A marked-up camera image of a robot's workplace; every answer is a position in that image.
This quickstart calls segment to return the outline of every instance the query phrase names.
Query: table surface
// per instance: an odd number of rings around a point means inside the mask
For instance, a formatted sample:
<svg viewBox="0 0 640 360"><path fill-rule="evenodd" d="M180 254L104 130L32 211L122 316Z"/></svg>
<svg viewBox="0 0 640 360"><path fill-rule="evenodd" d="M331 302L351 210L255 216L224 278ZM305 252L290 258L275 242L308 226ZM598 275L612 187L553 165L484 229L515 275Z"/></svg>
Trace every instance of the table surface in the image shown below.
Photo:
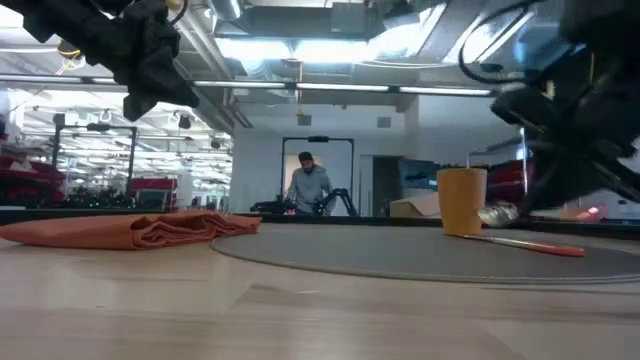
<svg viewBox="0 0 640 360"><path fill-rule="evenodd" d="M417 282L245 262L208 244L124 252L0 240L2 360L637 359L639 300L639 283Z"/></svg>

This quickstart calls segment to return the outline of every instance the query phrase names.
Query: ceiling vent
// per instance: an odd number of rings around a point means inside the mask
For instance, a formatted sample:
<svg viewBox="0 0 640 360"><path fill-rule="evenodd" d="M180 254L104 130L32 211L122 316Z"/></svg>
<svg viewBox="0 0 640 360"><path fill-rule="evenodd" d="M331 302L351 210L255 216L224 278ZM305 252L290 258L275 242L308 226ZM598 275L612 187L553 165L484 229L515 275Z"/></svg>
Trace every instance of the ceiling vent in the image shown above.
<svg viewBox="0 0 640 360"><path fill-rule="evenodd" d="M311 126L311 115L298 114L298 126Z"/></svg>
<svg viewBox="0 0 640 360"><path fill-rule="evenodd" d="M378 129L389 129L391 128L391 118L380 116L378 118Z"/></svg>

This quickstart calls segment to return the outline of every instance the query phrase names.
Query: gray shirt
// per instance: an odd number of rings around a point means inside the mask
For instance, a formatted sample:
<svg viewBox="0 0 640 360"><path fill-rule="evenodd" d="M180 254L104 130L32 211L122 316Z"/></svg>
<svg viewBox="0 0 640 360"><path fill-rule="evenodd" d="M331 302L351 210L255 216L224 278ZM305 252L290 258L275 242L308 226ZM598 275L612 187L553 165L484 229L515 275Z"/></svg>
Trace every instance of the gray shirt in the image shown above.
<svg viewBox="0 0 640 360"><path fill-rule="evenodd" d="M313 203L322 200L324 193L327 195L333 190L327 170L316 165L310 174L304 172L302 168L296 169L291 177L291 185L287 190L287 198L295 200L299 210L313 213ZM326 214L331 214L335 206L335 199L327 205Z"/></svg>

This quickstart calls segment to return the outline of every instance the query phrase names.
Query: black cable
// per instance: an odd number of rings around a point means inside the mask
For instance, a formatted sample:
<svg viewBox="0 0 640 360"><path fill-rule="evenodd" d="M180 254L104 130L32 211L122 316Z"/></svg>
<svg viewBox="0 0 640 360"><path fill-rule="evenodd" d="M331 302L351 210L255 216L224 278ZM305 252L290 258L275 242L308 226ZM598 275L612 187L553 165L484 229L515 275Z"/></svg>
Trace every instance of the black cable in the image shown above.
<svg viewBox="0 0 640 360"><path fill-rule="evenodd" d="M471 37L471 34L476 32L481 26L486 25L490 21L493 21L493 20L495 20L496 18L498 18L498 17L500 17L502 15L505 15L507 13L510 13L510 12L518 10L518 9L522 13L520 14L520 16L518 16L516 21L520 21L520 19L522 19L522 17L527 14L527 12L529 11L529 7L531 5L534 5L536 3L541 3L541 2L544 2L544 1L547 1L547 0L524 0L524 1L520 1L520 2L515 3L513 5L504 7L502 9L496 11L495 13L489 15L484 20L482 20L478 25L476 25L475 28L473 28L471 33L469 33L469 36L465 39L464 43L462 44L462 47L460 47L460 52L458 53L458 66L460 67L460 71L462 71L462 73L465 74L470 79L473 79L475 81L478 81L478 82L481 82L481 83L484 83L484 84L510 84L510 83L524 82L525 81L524 78L520 78L520 79L492 79L492 78L487 78L487 77L480 76L480 75L474 73L471 69L469 69L469 67L467 66L467 63L464 60L464 49L466 47L467 40L469 40L469 38Z"/></svg>
<svg viewBox="0 0 640 360"><path fill-rule="evenodd" d="M182 9L180 9L180 12L178 13L178 15L176 15L176 17L173 18L173 20L171 20L171 25L175 25L178 21L180 21L180 19L184 17L184 14L187 12L188 8L189 8L189 0L183 0Z"/></svg>

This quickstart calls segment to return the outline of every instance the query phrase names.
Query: orange cup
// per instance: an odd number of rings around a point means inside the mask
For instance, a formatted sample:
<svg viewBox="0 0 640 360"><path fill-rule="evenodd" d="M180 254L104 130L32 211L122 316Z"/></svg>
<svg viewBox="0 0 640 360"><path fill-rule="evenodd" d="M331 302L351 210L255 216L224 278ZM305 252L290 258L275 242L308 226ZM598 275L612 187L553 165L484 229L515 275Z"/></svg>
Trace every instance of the orange cup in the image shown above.
<svg viewBox="0 0 640 360"><path fill-rule="evenodd" d="M485 206L487 170L462 168L438 171L438 202L447 235L479 235L478 210Z"/></svg>

